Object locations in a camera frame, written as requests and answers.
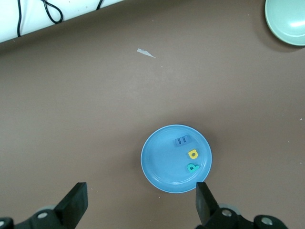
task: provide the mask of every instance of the green bowl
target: green bowl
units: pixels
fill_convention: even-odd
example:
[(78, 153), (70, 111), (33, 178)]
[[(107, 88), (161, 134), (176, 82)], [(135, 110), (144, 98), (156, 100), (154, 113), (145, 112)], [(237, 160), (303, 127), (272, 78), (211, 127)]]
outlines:
[(276, 37), (292, 45), (305, 45), (305, 0), (266, 0), (265, 16)]

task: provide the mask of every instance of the silver bolt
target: silver bolt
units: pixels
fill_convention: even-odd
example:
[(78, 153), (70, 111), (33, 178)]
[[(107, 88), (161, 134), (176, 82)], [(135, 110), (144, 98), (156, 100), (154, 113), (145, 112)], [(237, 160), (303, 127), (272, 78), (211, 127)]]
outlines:
[(222, 211), (222, 214), (223, 214), (224, 216), (227, 216), (227, 217), (232, 216), (232, 212), (230, 212), (230, 211), (227, 210), (227, 209), (223, 210), (223, 211)]
[(262, 222), (263, 222), (264, 224), (266, 224), (266, 225), (269, 225), (269, 226), (271, 226), (271, 225), (273, 224), (272, 220), (269, 219), (269, 218), (267, 218), (267, 217), (263, 217), (263, 218), (262, 218)]
[(42, 212), (37, 216), (37, 218), (42, 219), (42, 218), (45, 218), (47, 215), (48, 215), (48, 213)]

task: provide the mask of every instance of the white paper scrap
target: white paper scrap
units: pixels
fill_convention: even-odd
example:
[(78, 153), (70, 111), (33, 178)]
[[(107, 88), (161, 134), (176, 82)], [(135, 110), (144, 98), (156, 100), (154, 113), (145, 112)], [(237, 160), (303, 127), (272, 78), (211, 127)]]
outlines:
[(142, 53), (142, 54), (144, 54), (144, 55), (146, 55), (146, 56), (150, 56), (150, 57), (155, 58), (153, 55), (151, 55), (149, 52), (147, 52), (147, 51), (144, 50), (144, 49), (138, 49), (137, 52)]

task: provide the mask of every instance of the black cable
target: black cable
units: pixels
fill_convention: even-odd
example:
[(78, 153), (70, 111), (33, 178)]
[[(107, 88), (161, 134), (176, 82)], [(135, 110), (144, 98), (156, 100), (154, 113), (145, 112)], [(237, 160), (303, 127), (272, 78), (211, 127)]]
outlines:
[(100, 0), (99, 4), (97, 5), (96, 10), (99, 10), (99, 9), (100, 9), (102, 3), (103, 3), (103, 0)]
[[(49, 19), (50, 19), (54, 24), (61, 23), (62, 20), (63, 20), (62, 11), (61, 11), (57, 6), (54, 6), (53, 4), (48, 3), (46, 0), (41, 0), (41, 1), (42, 1), (43, 4), (44, 4), (44, 8), (45, 8), (45, 10), (46, 10), (46, 12), (47, 12), (47, 15), (49, 16)], [(52, 18), (52, 16), (51, 16), (50, 13), (49, 13), (48, 6), (47, 6), (47, 5), (53, 7), (54, 9), (56, 9), (56, 10), (58, 11), (58, 13), (61, 15), (61, 18), (60, 18), (58, 21), (55, 21), (55, 20)]]
[(22, 18), (21, 4), (20, 4), (20, 0), (17, 0), (17, 2), (18, 2), (18, 11), (19, 11), (19, 19), (18, 19), (18, 25), (17, 25), (17, 35), (18, 35), (18, 37), (21, 37), (21, 35), (20, 35), (20, 25), (21, 25), (21, 18)]

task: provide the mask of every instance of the white surface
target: white surface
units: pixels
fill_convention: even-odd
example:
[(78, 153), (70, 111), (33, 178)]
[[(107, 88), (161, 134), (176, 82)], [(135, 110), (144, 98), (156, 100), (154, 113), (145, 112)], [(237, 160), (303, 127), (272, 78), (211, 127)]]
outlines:
[[(119, 1), (122, 0), (104, 0), (101, 8)], [(22, 11), (21, 35), (54, 25), (49, 19), (41, 0), (20, 0), (20, 2)], [(99, 4), (99, 0), (49, 0), (48, 2), (62, 11), (63, 21), (94, 11)], [(60, 18), (58, 11), (50, 6), (48, 9), (57, 21)], [(0, 0), (0, 42), (17, 37), (18, 19), (17, 0)]]

